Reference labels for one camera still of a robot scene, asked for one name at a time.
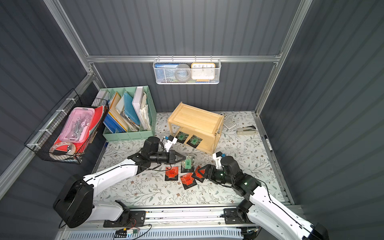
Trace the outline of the clear tape roll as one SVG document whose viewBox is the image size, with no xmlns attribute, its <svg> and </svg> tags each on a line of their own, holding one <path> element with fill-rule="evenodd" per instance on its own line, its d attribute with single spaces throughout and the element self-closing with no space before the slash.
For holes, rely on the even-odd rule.
<svg viewBox="0 0 384 240">
<path fill-rule="evenodd" d="M 60 142 L 54 144 L 50 150 L 50 154 L 54 155 L 73 155 L 76 153 L 76 146 L 71 142 Z"/>
</svg>

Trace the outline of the red tea bag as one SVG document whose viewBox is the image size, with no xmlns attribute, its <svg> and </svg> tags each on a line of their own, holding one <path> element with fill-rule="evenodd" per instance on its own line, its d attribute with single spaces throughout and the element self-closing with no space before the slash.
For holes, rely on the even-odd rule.
<svg viewBox="0 0 384 240">
<path fill-rule="evenodd" d="M 196 180 L 192 177 L 193 173 L 187 173 L 180 177 L 182 185 L 185 190 L 190 189 L 197 185 Z"/>
<path fill-rule="evenodd" d="M 203 183 L 205 180 L 205 171 L 205 168 L 198 166 L 195 172 L 192 174 L 192 178 L 194 178 L 196 181 L 199 181 L 200 183 Z"/>
<path fill-rule="evenodd" d="M 179 167 L 166 167 L 165 181 L 177 181 L 179 179 Z"/>
</svg>

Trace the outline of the wooden two-tier shelf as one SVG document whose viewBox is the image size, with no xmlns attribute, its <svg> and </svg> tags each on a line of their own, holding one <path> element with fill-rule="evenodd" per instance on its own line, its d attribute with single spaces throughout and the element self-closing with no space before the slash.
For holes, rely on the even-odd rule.
<svg viewBox="0 0 384 240">
<path fill-rule="evenodd" d="M 202 138 L 202 142 L 196 150 L 213 154 L 219 143 L 223 130 L 224 116 L 202 110 L 184 103 L 179 103 L 168 118 L 170 133 L 176 137 L 179 131 L 189 134 L 187 141 L 196 135 Z"/>
</svg>

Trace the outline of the red tea bag bottom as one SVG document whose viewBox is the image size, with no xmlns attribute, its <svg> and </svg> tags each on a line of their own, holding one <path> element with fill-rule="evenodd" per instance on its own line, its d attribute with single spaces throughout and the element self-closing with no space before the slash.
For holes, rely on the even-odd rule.
<svg viewBox="0 0 384 240">
<path fill-rule="evenodd" d="M 192 177 L 193 173 L 187 173 L 180 177 L 182 185 L 185 190 L 190 189 L 197 185 L 196 180 Z"/>
</svg>

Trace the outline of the yellow white clock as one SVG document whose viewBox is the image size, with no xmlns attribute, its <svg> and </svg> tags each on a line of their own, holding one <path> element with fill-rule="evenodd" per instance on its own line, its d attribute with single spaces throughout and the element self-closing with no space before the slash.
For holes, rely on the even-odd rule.
<svg viewBox="0 0 384 240">
<path fill-rule="evenodd" d="M 196 81 L 210 81 L 215 79 L 215 63 L 192 63 L 191 77 Z"/>
</svg>

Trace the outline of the black marker pen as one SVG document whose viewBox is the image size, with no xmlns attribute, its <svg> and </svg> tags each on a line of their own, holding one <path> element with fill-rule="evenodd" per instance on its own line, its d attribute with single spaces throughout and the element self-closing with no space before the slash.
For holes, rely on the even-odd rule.
<svg viewBox="0 0 384 240">
<path fill-rule="evenodd" d="M 264 139 L 265 139 L 265 141 L 266 141 L 266 144 L 267 144 L 267 146 L 268 146 L 269 151 L 272 152 L 272 151 L 273 151 L 273 147 L 272 147 L 272 144 L 271 144 L 271 142 L 270 142 L 268 136 L 267 136 L 267 135 L 264 135 Z"/>
</svg>

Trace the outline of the grey tape roll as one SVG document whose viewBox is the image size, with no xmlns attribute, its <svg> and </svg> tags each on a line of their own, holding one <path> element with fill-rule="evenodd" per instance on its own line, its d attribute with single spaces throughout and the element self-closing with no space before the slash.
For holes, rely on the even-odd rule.
<svg viewBox="0 0 384 240">
<path fill-rule="evenodd" d="M 175 79 L 181 83 L 187 82 L 191 78 L 190 66 L 187 64 L 178 64 L 175 70 Z"/>
</svg>

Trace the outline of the blue box in basket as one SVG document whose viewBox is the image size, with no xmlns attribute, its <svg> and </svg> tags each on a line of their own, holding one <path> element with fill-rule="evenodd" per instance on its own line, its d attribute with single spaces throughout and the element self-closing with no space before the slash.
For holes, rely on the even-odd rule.
<svg viewBox="0 0 384 240">
<path fill-rule="evenodd" d="M 176 80 L 175 72 L 179 64 L 175 63 L 155 63 L 154 73 L 157 84 L 171 83 Z"/>
</svg>

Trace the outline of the white mesh wall basket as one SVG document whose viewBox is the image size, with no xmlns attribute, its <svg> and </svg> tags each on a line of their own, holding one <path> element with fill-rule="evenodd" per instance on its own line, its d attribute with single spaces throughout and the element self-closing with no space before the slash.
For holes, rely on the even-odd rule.
<svg viewBox="0 0 384 240">
<path fill-rule="evenodd" d="M 214 58 L 155 59 L 153 70 L 159 85 L 217 85 L 222 63 Z"/>
</svg>

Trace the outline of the grey stapler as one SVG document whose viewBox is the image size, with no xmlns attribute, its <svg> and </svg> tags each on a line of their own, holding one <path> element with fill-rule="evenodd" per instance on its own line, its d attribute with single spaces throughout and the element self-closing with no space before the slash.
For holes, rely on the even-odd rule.
<svg viewBox="0 0 384 240">
<path fill-rule="evenodd" d="M 255 126 L 248 126 L 244 128 L 240 128 L 236 130 L 237 135 L 245 136 L 245 135 L 255 135 L 258 133 L 258 130 Z"/>
</svg>

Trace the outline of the white calculator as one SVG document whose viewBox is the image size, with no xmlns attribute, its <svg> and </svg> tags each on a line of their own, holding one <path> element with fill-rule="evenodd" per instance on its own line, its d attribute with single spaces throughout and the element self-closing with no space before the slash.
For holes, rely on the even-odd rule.
<svg viewBox="0 0 384 240">
<path fill-rule="evenodd" d="M 223 125 L 229 131 L 235 129 L 237 126 L 236 123 L 229 117 L 224 117 Z"/>
</svg>

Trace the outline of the white binder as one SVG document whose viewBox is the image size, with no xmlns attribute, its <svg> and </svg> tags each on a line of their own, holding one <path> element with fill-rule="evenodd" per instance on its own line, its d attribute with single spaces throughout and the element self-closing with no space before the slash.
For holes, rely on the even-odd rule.
<svg viewBox="0 0 384 240">
<path fill-rule="evenodd" d="M 142 100 L 143 100 L 143 96 L 144 96 L 144 87 L 141 86 L 141 87 L 136 87 L 136 91 L 135 91 L 135 94 L 134 94 L 134 97 L 133 97 L 133 101 L 132 101 L 132 104 L 133 104 L 133 107 L 136 111 L 136 114 L 140 120 L 140 126 L 145 129 L 145 125 L 144 125 L 144 119 L 141 115 L 141 105 L 142 105 Z"/>
</svg>

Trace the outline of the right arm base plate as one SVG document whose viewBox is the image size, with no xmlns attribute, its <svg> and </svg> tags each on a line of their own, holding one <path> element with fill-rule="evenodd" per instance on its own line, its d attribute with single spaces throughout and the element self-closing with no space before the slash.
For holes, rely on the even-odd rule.
<svg viewBox="0 0 384 240">
<path fill-rule="evenodd" d="M 247 214 L 239 208 L 226 208 L 221 217 L 225 219 L 227 225 L 250 223 Z"/>
</svg>

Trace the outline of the teal folder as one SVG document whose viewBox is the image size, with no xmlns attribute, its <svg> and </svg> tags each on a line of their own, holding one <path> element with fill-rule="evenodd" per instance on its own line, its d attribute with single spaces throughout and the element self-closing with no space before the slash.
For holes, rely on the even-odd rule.
<svg viewBox="0 0 384 240">
<path fill-rule="evenodd" d="M 140 126 L 140 120 L 132 104 L 133 98 L 124 92 L 124 113 L 136 125 Z"/>
</svg>

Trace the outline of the green tea bag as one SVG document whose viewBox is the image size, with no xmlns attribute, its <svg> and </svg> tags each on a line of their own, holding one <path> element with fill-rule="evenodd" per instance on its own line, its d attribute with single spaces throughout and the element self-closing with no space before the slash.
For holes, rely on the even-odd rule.
<svg viewBox="0 0 384 240">
<path fill-rule="evenodd" d="M 176 135 L 177 142 L 184 144 L 187 138 L 189 137 L 189 134 L 179 131 Z"/>
<path fill-rule="evenodd" d="M 196 135 L 192 135 L 192 137 L 187 141 L 187 145 L 196 149 L 199 146 L 199 144 L 202 142 L 202 140 L 203 140 L 202 138 Z"/>
<path fill-rule="evenodd" d="M 195 171 L 194 158 L 186 158 L 181 162 L 181 173 L 193 173 Z"/>
</svg>

